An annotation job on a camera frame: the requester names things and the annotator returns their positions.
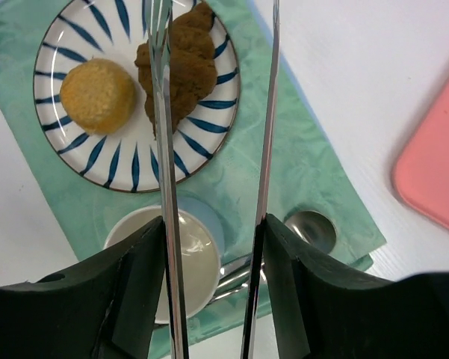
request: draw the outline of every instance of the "green placemat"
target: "green placemat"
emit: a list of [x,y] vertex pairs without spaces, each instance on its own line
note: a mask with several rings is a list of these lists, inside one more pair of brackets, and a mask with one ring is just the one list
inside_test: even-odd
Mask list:
[[[101,250],[108,232],[124,215],[157,203],[160,196],[113,192],[91,184],[58,158],[41,132],[32,93],[35,55],[50,22],[67,2],[6,0],[0,4],[0,108],[82,260]],[[252,247],[270,47],[245,1],[209,3],[237,49],[241,99],[226,144],[198,174],[178,185],[178,194],[199,198],[217,211],[224,227],[227,261]],[[281,71],[268,212],[283,219],[296,208],[315,209],[332,219],[338,231],[332,255],[344,263],[364,270],[371,265],[366,255],[385,243],[331,146]],[[190,343],[241,324],[245,297],[241,293],[218,302],[190,319]],[[266,288],[261,291],[259,309],[261,315],[270,312]],[[153,336],[150,357],[168,351],[169,334],[164,328]]]

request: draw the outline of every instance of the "striped plate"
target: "striped plate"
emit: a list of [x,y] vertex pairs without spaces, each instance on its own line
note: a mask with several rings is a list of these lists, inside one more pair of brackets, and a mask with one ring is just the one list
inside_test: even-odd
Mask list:
[[[138,45],[146,42],[145,0],[73,0],[56,17],[38,50],[34,100],[45,136],[56,153],[80,176],[117,191],[158,189],[157,147],[144,111],[146,94],[134,66]],[[176,18],[196,0],[173,2]],[[173,137],[176,181],[197,172],[222,145],[234,121],[240,91],[232,41],[215,17],[211,30],[218,73],[211,95],[199,102]],[[66,74],[93,57],[117,62],[136,81],[139,100],[130,121],[113,135],[87,135],[67,117],[60,103]]]

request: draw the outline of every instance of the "pink cutting board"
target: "pink cutting board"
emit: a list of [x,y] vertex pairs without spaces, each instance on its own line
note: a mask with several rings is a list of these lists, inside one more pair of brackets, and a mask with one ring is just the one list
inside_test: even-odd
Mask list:
[[449,81],[402,152],[393,177],[409,206],[449,229]]

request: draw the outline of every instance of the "white tabletop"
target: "white tabletop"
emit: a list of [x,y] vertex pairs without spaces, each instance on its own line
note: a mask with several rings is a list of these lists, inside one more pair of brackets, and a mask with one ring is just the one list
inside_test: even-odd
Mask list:
[[[272,1],[256,1],[267,24]],[[369,272],[397,280],[449,270],[449,232],[396,200],[390,174],[449,75],[449,0],[281,0],[281,36],[296,83],[387,239]],[[0,136],[0,156],[15,164],[10,174],[0,161],[0,284],[35,280],[76,258],[1,113]],[[191,357],[238,358],[241,332],[199,343]],[[258,321],[255,358],[277,358],[271,316]]]

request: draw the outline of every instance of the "cup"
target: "cup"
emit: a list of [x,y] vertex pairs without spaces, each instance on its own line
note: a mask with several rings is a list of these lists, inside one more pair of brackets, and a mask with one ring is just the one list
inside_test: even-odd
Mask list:
[[[224,253],[223,228],[211,207],[190,197],[178,198],[179,233],[186,317],[197,314],[216,291]],[[108,248],[161,215],[161,206],[137,209],[123,217],[108,234]],[[163,277],[155,322],[169,324],[166,278]]]

